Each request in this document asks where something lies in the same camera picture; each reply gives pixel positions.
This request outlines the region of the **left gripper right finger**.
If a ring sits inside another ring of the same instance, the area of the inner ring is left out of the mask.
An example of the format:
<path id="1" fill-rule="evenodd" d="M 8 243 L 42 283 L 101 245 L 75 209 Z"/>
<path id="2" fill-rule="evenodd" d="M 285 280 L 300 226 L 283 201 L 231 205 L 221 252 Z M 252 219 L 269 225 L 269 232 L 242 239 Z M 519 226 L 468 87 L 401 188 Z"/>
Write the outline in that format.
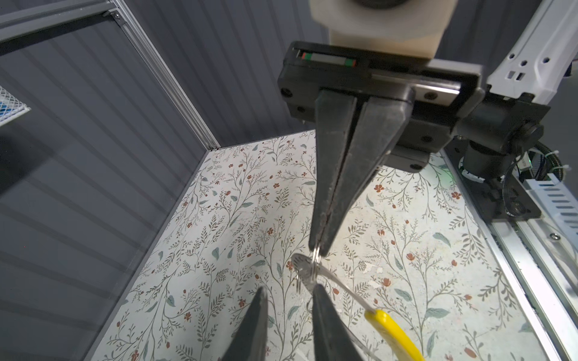
<path id="1" fill-rule="evenodd" d="M 313 287 L 312 301 L 315 360 L 362 360 L 322 285 Z"/>

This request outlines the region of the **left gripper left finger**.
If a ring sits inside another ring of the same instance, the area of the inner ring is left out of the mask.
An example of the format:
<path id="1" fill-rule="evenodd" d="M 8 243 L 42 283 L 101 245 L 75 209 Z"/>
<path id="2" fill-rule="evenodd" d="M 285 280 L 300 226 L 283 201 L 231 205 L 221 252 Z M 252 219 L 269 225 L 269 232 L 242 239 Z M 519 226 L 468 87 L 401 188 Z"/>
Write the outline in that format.
<path id="1" fill-rule="evenodd" d="M 263 361 L 266 359 L 268 305 L 268 293 L 264 287 L 260 287 L 255 293 L 233 341 L 221 358 L 223 361 Z"/>

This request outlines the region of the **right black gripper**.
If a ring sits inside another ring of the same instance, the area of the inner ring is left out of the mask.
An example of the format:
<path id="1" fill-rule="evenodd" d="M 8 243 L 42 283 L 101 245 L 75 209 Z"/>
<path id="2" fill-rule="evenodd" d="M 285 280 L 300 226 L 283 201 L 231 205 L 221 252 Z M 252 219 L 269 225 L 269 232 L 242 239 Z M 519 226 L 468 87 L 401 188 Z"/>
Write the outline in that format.
<path id="1" fill-rule="evenodd" d="M 293 42 L 278 88 L 292 117 L 315 119 L 310 251 L 329 254 L 380 165 L 421 171 L 484 99 L 485 87 L 484 68 L 477 64 Z M 400 101 L 410 93 L 413 104 Z"/>

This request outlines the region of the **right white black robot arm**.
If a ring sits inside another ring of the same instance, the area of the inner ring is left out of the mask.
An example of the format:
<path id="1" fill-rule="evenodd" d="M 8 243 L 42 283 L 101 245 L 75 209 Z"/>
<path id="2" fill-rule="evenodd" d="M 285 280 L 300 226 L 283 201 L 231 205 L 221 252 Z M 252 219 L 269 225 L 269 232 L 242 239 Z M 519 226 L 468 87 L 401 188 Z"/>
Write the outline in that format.
<path id="1" fill-rule="evenodd" d="M 294 42 L 278 77 L 293 117 L 314 123 L 317 186 L 309 249 L 328 255 L 382 165 L 421 171 L 453 138 L 480 183 L 506 178 L 543 135 L 577 52 L 577 3 L 544 1 L 490 74 L 435 57 L 454 1 L 312 1 L 326 45 Z"/>

